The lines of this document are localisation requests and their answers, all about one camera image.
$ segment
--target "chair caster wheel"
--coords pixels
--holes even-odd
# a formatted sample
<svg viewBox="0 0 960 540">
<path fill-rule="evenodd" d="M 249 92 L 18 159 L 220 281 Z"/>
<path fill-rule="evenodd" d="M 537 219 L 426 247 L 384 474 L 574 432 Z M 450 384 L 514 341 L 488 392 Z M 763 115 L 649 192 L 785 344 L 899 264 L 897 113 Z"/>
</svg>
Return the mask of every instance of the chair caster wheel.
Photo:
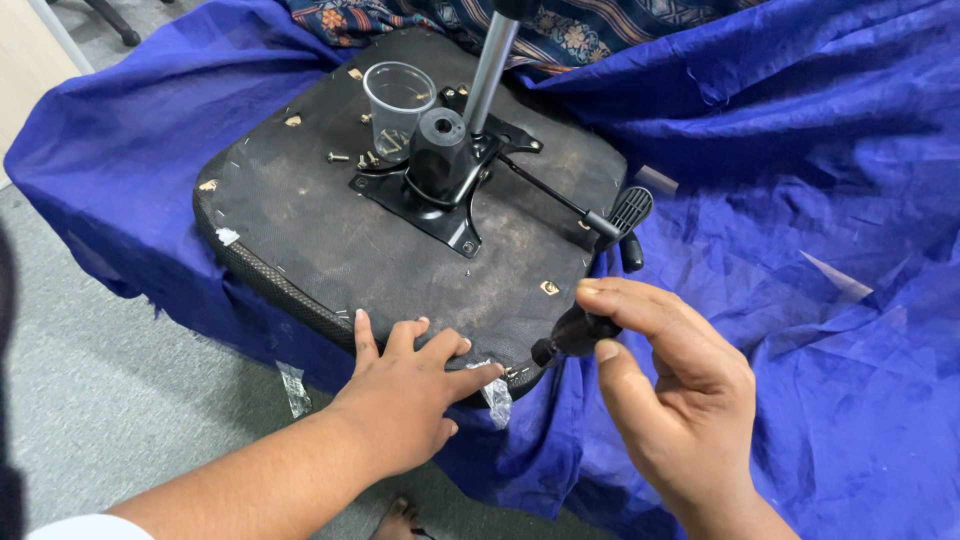
<svg viewBox="0 0 960 540">
<path fill-rule="evenodd" d="M 140 44 L 140 34 L 133 30 L 124 32 L 120 35 L 120 37 L 123 39 L 123 44 L 127 45 L 128 47 L 134 47 Z"/>
</svg>

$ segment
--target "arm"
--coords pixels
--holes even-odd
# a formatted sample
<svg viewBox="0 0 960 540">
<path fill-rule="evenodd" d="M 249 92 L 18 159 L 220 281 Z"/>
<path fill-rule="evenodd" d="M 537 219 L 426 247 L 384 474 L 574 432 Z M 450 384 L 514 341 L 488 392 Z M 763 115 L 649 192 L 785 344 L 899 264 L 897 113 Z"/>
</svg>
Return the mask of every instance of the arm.
<svg viewBox="0 0 960 540">
<path fill-rule="evenodd" d="M 414 352 L 429 324 L 397 323 L 380 357 L 358 310 L 353 377 L 327 408 L 108 513 L 156 540 L 306 538 L 374 482 L 430 459 L 457 432 L 446 409 L 503 373 L 446 373 L 470 348 L 450 329 Z"/>
<path fill-rule="evenodd" d="M 583 280 L 577 303 L 653 346 L 656 388 L 623 345 L 599 342 L 600 389 L 634 466 L 687 535 L 797 539 L 750 478 L 756 392 L 747 359 L 677 295 L 646 283 Z"/>
</svg>

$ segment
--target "clear plastic tape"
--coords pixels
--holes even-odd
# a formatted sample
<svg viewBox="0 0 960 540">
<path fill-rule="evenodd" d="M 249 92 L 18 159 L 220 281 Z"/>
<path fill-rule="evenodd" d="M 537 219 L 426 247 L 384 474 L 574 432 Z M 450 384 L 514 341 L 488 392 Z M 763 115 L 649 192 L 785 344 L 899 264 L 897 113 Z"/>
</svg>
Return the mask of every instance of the clear plastic tape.
<svg viewBox="0 0 960 540">
<path fill-rule="evenodd" d="M 478 368 L 489 363 L 490 361 L 486 360 L 467 366 L 467 369 Z M 490 418 L 493 424 L 498 430 L 505 429 L 507 422 L 510 422 L 510 409 L 514 406 L 514 398 L 510 397 L 507 382 L 503 379 L 494 379 L 490 384 L 480 388 L 480 393 L 490 406 Z"/>
<path fill-rule="evenodd" d="M 303 370 L 279 360 L 276 361 L 276 367 L 280 370 L 280 376 L 283 377 L 283 387 L 287 389 L 287 400 L 290 401 L 290 412 L 293 413 L 294 418 L 309 414 L 313 410 L 313 403 L 310 402 L 310 396 L 306 395 L 306 388 L 303 387 Z"/>
</svg>

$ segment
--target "clear plastic cup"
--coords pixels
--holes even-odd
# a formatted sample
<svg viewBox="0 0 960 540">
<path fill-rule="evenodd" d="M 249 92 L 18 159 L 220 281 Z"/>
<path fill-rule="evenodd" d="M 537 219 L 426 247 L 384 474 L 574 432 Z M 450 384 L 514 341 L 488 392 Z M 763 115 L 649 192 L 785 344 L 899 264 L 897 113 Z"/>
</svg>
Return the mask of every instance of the clear plastic cup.
<svg viewBox="0 0 960 540">
<path fill-rule="evenodd" d="M 370 98 L 376 153 L 387 161 L 406 160 L 420 114 L 437 101 L 433 81 L 412 65 L 382 61 L 364 74 L 363 89 Z"/>
</svg>

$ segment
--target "black fabric seat bottom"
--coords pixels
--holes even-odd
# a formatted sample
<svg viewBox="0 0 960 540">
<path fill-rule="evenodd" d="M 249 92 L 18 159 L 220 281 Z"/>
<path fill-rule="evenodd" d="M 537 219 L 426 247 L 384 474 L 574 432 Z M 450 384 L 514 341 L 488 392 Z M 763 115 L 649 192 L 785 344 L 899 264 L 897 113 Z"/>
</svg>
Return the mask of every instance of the black fabric seat bottom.
<svg viewBox="0 0 960 540">
<path fill-rule="evenodd" d="M 483 244 L 472 259 L 351 190 L 357 159 L 373 145 L 371 127 L 360 122 L 368 98 L 350 71 L 380 61 L 410 63 L 437 88 L 469 85 L 477 64 L 425 30 L 383 37 L 207 163 L 194 189 L 200 230 L 231 272 L 347 351 L 353 312 L 362 307 L 381 343 L 396 321 L 420 316 L 432 321 L 421 341 L 446 327 L 469 337 L 472 350 L 448 370 L 486 359 L 515 365 L 573 304 L 596 234 L 498 161 L 474 195 Z M 609 212 L 625 160 L 548 108 L 539 95 L 501 84 L 492 113 L 543 143 L 539 155 L 512 159 L 582 207 Z M 329 163 L 329 152 L 351 161 Z M 216 234 L 222 228 L 239 239 L 225 246 Z M 543 282 L 560 291 L 547 294 Z M 509 380 L 514 399 L 541 376 L 530 370 Z M 484 405 L 476 397 L 468 404 Z"/>
</svg>

